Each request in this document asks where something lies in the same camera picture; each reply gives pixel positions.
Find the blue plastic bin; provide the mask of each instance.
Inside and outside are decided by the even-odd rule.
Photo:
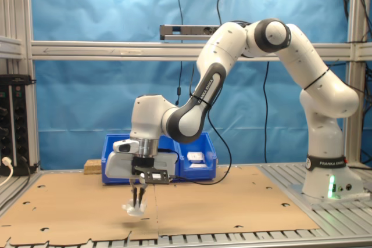
[[[216,177],[217,155],[209,134],[203,132],[200,137],[192,143],[180,143],[180,177],[192,180],[210,180]],[[206,168],[190,168],[192,164],[187,159],[188,152],[203,152]]]
[[[114,142],[122,141],[124,139],[129,139],[129,134],[106,135],[105,144],[103,146],[103,151],[102,151],[102,158],[101,158],[102,160],[102,182],[104,184],[129,184],[129,179],[108,178],[105,175],[106,161],[110,153],[113,151],[112,145],[114,144]],[[167,136],[160,137],[159,148],[174,150],[181,155],[180,145],[174,140],[172,140],[171,138],[168,138]],[[179,175],[179,169],[180,169],[180,160],[176,163],[176,171],[175,171],[176,175]]]

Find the blue backdrop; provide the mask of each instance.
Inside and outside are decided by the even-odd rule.
[[[181,0],[184,24],[218,24],[217,0]],[[159,41],[161,24],[180,24],[177,0],[32,0],[35,40]],[[220,0],[222,21],[277,17],[314,42],[345,42],[342,0]],[[193,62],[184,62],[180,104],[188,99]],[[210,115],[234,163],[263,162],[265,62],[239,62]],[[81,168],[99,158],[106,134],[128,133],[134,99],[162,94],[176,101],[179,62],[36,61],[41,166]],[[344,78],[344,66],[334,68]],[[194,77],[194,86],[199,76]],[[307,125],[301,89],[279,62],[267,79],[269,162],[305,161]],[[220,163],[223,143],[210,129]]]

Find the cardboard surface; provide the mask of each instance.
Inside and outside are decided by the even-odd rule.
[[[58,246],[120,240],[130,232],[131,239],[158,238],[153,186],[146,190],[146,213],[138,218],[121,208],[131,198],[131,187],[103,186],[101,179],[82,173],[43,175],[0,218],[0,247],[10,237],[12,245],[49,241]]]
[[[218,168],[217,177],[226,170]],[[233,167],[223,182],[213,186],[186,182],[148,186],[148,207],[140,218],[121,209],[131,198],[130,190],[129,185],[103,186],[100,175],[43,175],[0,218],[0,246],[10,237],[12,245],[49,241],[61,246],[89,239],[120,240],[129,234],[135,240],[319,228],[254,166]]]
[[[225,171],[218,168],[217,177]],[[159,235],[319,228],[255,166],[232,167],[225,180],[211,186],[158,185],[155,195]]]

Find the green indicator light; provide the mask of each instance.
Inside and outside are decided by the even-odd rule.
[[[331,175],[330,177],[330,184],[328,186],[328,197],[332,197],[332,191],[333,191],[333,183],[335,182],[335,176]]]

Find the metal table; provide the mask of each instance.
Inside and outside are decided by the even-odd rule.
[[[372,202],[348,202],[334,206],[323,206],[317,210],[309,209],[287,188],[300,185],[305,180],[305,165],[302,163],[256,164],[283,192],[288,195],[320,229],[297,231],[270,231],[247,233],[218,233],[208,235],[160,236],[154,240],[131,241],[88,241],[84,245],[71,248],[114,248],[114,247],[372,247]],[[45,173],[82,172],[41,171],[31,177],[26,191]],[[355,170],[365,181],[372,182],[372,171]],[[14,177],[0,190],[0,205],[16,192],[27,177]],[[0,211],[0,216],[11,204]],[[32,248],[54,248],[54,246],[35,245]]]

